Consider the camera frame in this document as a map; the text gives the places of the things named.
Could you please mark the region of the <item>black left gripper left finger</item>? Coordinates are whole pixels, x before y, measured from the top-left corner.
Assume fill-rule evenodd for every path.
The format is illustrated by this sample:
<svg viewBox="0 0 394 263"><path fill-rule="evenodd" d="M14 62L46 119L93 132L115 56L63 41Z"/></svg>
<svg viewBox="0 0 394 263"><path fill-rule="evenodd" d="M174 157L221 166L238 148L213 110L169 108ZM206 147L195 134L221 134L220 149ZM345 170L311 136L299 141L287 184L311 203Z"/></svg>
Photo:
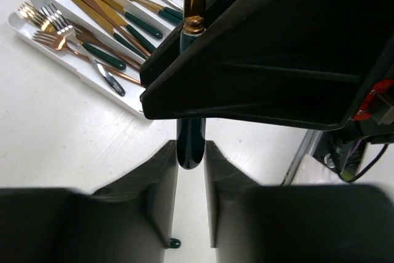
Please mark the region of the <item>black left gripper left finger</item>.
<svg viewBox="0 0 394 263"><path fill-rule="evenodd" d="M71 188L1 189L2 262L162 262L170 245L175 142L118 180Z"/></svg>

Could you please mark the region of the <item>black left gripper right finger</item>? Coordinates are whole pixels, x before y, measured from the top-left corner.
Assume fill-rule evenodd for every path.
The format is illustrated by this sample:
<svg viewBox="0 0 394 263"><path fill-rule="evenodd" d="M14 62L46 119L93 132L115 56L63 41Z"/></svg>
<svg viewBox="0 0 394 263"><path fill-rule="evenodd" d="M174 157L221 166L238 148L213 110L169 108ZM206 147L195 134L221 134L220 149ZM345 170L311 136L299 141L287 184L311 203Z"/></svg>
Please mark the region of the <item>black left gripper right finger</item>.
<svg viewBox="0 0 394 263"><path fill-rule="evenodd" d="M219 262L392 262L393 201L373 185L262 186L206 143Z"/></svg>

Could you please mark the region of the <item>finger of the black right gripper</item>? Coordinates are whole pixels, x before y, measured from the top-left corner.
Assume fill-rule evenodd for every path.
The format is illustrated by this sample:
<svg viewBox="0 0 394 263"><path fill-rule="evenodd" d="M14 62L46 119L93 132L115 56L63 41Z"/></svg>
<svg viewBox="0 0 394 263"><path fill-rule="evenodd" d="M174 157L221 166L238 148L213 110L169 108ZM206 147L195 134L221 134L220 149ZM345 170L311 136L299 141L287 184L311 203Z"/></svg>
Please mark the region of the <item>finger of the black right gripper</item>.
<svg viewBox="0 0 394 263"><path fill-rule="evenodd" d="M393 0L207 0L184 53L181 30L140 72L148 119L340 129L393 76Z"/></svg>

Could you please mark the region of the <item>silver fork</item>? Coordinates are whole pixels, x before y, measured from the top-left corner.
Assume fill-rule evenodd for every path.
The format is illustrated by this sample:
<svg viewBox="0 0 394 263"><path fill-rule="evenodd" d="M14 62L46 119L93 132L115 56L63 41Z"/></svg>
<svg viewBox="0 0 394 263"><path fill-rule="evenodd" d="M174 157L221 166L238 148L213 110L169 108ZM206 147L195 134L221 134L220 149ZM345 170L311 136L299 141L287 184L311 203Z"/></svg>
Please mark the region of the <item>silver fork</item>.
<svg viewBox="0 0 394 263"><path fill-rule="evenodd" d="M82 43L76 37L76 32L74 27L68 23L66 18L63 17L63 15L56 9L56 7L52 3L50 3L41 7L40 11L46 16L48 21L50 21L51 24L54 26L57 34L65 37L67 41L70 41L72 45L76 46L76 48L78 49L78 51L80 51L80 53L86 55L89 58L90 63L98 71L100 76L105 80L107 85L109 85L115 93L117 93L121 97L124 97L126 95L126 92L122 87L122 85L120 85L119 82L115 79L115 77L106 69L104 69L103 65L99 61L94 59L93 55L91 55L83 47Z"/></svg>

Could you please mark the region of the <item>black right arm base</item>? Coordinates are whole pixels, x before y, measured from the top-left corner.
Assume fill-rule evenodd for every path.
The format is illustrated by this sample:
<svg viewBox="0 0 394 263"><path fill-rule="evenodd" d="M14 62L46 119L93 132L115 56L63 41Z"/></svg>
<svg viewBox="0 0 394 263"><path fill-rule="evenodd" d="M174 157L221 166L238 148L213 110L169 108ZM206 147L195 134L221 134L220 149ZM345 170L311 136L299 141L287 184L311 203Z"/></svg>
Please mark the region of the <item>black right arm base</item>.
<svg viewBox="0 0 394 263"><path fill-rule="evenodd" d="M323 132L312 157L346 182L360 171L367 148L365 140L342 140L335 132Z"/></svg>

